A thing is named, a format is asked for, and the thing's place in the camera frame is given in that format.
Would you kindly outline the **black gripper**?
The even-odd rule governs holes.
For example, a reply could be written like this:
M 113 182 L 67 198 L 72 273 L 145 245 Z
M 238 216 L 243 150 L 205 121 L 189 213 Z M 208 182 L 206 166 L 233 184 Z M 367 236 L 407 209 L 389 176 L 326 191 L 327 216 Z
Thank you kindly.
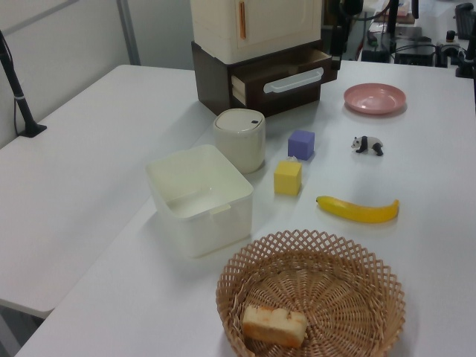
M 331 36 L 331 55 L 332 63 L 331 69 L 333 71 L 339 71 L 341 68 L 341 55 L 344 50 L 345 43 L 345 30 L 342 26 L 335 25 L 332 28 Z

